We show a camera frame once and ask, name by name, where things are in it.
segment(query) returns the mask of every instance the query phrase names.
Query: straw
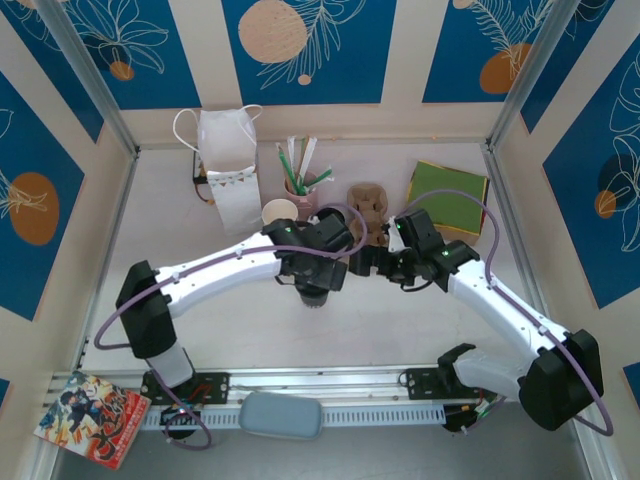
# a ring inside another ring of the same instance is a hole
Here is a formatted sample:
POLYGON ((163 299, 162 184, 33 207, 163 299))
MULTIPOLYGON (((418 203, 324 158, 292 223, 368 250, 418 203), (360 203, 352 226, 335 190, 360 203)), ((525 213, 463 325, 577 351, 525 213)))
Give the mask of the straw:
POLYGON ((291 171, 296 171, 296 152, 295 152, 296 137, 287 138, 287 146, 289 147, 289 164, 291 165, 291 171))
POLYGON ((298 168, 296 168, 296 178, 300 178, 300 167, 302 167, 302 159, 304 158, 304 152, 307 149, 307 143, 309 143, 309 135, 303 137, 300 142, 300 163, 298 163, 298 168))
POLYGON ((287 161, 286 157, 284 156, 284 151, 282 150, 282 147, 277 142, 276 142, 276 147, 278 149, 278 157, 280 158, 280 162, 282 163, 282 166, 283 166, 284 171, 285 171, 284 179, 285 179, 285 181, 287 183, 287 188, 289 189, 289 191, 291 193, 296 193, 296 194, 300 195, 300 190, 298 189, 298 186, 296 185, 296 179, 295 179, 295 177, 293 175, 293 171, 291 171, 291 165, 289 164, 289 162, 287 161))
POLYGON ((333 178, 333 177, 326 177, 324 180, 320 180, 319 182, 315 182, 313 184, 313 186, 309 186, 307 188, 309 188, 310 192, 313 192, 318 187, 318 185, 320 185, 322 183, 326 183, 326 182, 333 182, 334 180, 335 180, 335 178, 333 178))
POLYGON ((311 137, 309 139, 309 143, 307 144, 307 148, 304 151, 304 157, 302 158, 302 165, 300 166, 300 175, 298 176, 298 181, 300 185, 304 180, 305 175, 307 174, 307 170, 309 169, 309 164, 311 163, 311 157, 313 156, 313 151, 316 148, 316 143, 318 139, 316 137, 311 137))
POLYGON ((329 167, 329 169, 326 172, 324 172, 323 174, 321 174, 317 178, 313 179, 311 182, 306 184, 305 187, 313 187, 316 183, 321 182, 322 180, 324 180, 325 178, 330 176, 332 173, 333 173, 333 170, 331 169, 331 167, 329 167))

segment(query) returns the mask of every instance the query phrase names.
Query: green straw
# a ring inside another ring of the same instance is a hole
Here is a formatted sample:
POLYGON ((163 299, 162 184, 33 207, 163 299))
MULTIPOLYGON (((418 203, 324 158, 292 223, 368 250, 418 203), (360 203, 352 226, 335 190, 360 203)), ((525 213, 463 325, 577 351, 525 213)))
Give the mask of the green straw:
POLYGON ((291 180, 291 185, 293 186, 293 189, 295 190, 295 192, 291 192, 291 193, 295 193, 295 194, 297 194, 299 196, 303 195, 302 193, 300 193, 300 187, 298 187, 298 184, 296 183, 296 177, 293 174, 293 171, 291 170, 291 164, 289 164, 289 161, 284 156, 284 151, 282 150, 282 148, 280 148, 279 145, 278 145, 278 156, 280 157, 280 162, 282 162, 282 166, 284 167, 285 171, 287 172, 287 176, 289 177, 289 180, 291 180))
POLYGON ((312 187, 314 186, 316 183, 321 182, 322 180, 324 180, 325 178, 327 178, 329 175, 331 175, 333 173, 333 170, 329 169, 326 172, 324 172, 322 175, 320 175, 319 177, 315 178, 312 182, 309 182, 308 185, 305 185, 305 187, 312 187))

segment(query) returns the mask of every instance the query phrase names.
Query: paper cup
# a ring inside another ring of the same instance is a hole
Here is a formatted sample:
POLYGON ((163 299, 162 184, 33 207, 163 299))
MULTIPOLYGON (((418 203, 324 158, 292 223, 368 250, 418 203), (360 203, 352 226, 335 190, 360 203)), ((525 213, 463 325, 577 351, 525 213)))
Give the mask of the paper cup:
POLYGON ((262 221, 265 225, 269 225, 279 218, 288 218, 290 220, 298 219, 298 208, 296 205, 284 198, 271 200, 262 209, 262 221))

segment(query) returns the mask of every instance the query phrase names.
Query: white paper bag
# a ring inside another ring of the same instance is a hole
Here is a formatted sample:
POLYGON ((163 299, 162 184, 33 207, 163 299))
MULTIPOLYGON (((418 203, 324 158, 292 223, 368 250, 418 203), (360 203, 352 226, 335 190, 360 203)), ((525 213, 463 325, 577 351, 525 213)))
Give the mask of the white paper bag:
POLYGON ((262 228, 262 207, 256 166, 239 172, 207 172, 224 233, 235 235, 262 228))
POLYGON ((259 105, 247 105, 237 110, 202 110, 198 121, 193 110, 184 109, 173 120, 176 138, 202 159, 227 235, 256 232, 262 226, 256 173, 256 131, 253 126, 253 120, 261 112, 259 105), (260 109, 253 118, 247 114, 250 107, 260 109), (198 148, 189 145, 176 132, 176 122, 184 112, 190 112, 196 119, 198 148))

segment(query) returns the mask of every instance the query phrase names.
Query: book cover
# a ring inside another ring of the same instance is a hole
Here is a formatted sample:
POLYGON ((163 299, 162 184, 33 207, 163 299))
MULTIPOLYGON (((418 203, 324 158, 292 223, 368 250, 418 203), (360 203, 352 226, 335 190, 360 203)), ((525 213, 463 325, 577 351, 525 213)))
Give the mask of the book cover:
POLYGON ((34 433, 115 470, 129 450, 150 402, 135 392, 76 371, 34 433))
MULTIPOLYGON (((407 202, 412 202, 423 193, 439 189, 460 190, 486 204, 489 179, 482 175, 420 161, 411 178, 407 202)), ((448 233, 445 238, 449 240, 457 239, 455 232, 458 232, 459 239, 469 243, 470 239, 477 238, 482 231, 482 208, 464 197, 435 195, 422 200, 420 207, 429 213, 441 233, 448 233)))

